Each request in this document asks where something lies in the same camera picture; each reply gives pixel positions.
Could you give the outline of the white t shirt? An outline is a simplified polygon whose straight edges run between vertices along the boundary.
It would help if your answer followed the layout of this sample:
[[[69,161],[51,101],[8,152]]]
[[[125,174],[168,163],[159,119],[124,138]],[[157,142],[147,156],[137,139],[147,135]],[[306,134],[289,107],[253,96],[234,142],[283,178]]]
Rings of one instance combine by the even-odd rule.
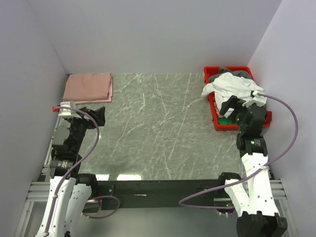
[[[221,74],[213,82],[206,84],[202,90],[201,96],[207,97],[214,92],[217,108],[222,108],[222,104],[227,102],[231,96],[236,96],[244,102],[254,99],[252,92],[266,94],[265,90],[258,86],[252,79],[234,76],[227,72]]]

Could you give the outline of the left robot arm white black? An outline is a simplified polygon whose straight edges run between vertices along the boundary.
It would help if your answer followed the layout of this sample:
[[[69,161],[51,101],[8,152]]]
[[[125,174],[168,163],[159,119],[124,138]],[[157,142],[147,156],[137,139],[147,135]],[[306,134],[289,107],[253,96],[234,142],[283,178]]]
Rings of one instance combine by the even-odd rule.
[[[58,126],[52,136],[49,195],[38,237],[73,237],[83,208],[89,198],[99,194],[94,174],[80,174],[79,155],[86,131],[105,125],[105,107],[91,110],[57,109],[69,126]]]

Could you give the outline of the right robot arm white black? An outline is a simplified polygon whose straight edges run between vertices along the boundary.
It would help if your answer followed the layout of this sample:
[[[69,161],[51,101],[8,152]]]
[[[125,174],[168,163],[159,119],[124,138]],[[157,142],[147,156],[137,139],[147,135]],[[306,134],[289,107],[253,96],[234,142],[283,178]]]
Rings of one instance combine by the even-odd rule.
[[[272,194],[269,178],[268,150],[262,136],[267,112],[253,103],[231,96],[223,102],[220,114],[232,108],[229,118],[238,126],[237,149],[246,171],[247,188],[239,176],[227,175],[217,184],[217,193],[230,197],[237,218],[239,237],[280,237],[287,230],[287,219],[281,217]]]

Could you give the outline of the green t shirt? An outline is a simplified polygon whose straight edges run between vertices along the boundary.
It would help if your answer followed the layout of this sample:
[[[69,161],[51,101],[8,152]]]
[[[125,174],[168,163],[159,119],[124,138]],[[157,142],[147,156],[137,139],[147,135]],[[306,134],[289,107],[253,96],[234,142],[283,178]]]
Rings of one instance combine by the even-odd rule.
[[[229,124],[236,124],[236,122],[230,120],[229,118],[223,117],[223,118],[217,118],[218,123],[220,125],[229,125]]]

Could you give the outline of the folded light pink t shirt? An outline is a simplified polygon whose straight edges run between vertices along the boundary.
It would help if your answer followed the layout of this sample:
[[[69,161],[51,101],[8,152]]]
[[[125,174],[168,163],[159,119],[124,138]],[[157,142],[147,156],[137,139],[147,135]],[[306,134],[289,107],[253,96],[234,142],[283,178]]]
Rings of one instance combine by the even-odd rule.
[[[71,87],[71,95],[68,101],[76,104],[108,103],[112,101],[113,80],[110,79],[93,82],[83,82],[79,87]]]

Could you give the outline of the red plastic bin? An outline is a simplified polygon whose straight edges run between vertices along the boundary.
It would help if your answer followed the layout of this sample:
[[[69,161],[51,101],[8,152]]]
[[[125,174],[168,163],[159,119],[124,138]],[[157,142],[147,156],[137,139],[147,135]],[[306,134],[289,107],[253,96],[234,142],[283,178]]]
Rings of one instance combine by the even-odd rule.
[[[253,97],[253,92],[265,94],[265,90],[257,85],[251,70],[247,66],[208,66],[204,68],[205,86],[201,96],[210,103],[214,127],[216,131],[237,130],[237,124],[229,116],[233,109],[229,108],[224,115],[220,114],[222,104],[231,96],[241,99],[242,105],[257,104],[266,107],[267,99],[263,96]]]

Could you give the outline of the folded salmon t shirt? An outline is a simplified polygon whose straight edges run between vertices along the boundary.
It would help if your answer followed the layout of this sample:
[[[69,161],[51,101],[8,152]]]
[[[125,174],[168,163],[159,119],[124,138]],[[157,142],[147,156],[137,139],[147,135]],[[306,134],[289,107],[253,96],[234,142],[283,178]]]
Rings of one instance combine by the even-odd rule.
[[[111,74],[70,74],[63,101],[106,100],[110,96]]]

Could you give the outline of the grey t shirt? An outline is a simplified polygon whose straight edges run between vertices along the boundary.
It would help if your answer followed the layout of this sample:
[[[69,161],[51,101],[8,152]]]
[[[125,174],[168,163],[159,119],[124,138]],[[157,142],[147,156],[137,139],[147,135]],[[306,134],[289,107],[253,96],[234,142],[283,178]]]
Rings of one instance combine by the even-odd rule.
[[[239,78],[243,77],[245,79],[252,79],[252,76],[247,71],[243,71],[243,70],[232,71],[232,70],[229,70],[228,68],[220,67],[218,74],[221,75],[224,73],[231,73],[232,75]]]

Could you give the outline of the black base beam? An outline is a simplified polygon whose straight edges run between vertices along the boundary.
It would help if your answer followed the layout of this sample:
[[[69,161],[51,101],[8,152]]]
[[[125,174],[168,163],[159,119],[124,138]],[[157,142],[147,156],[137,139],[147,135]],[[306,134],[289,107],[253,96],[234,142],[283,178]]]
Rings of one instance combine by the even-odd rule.
[[[221,181],[216,179],[98,181],[100,194],[117,197],[120,208],[180,207],[178,202],[181,199],[220,185]],[[224,190],[203,194],[184,203],[218,207],[232,205]],[[116,200],[105,198],[102,200],[101,210],[113,210],[116,206]]]

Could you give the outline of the aluminium rail frame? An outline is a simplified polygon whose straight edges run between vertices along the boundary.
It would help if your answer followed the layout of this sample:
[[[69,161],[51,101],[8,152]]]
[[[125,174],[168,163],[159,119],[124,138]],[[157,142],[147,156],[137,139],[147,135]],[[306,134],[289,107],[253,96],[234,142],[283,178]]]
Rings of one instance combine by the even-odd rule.
[[[275,200],[287,199],[280,180],[271,180],[272,194]],[[26,197],[27,202],[47,202],[50,190],[49,182],[32,182]]]

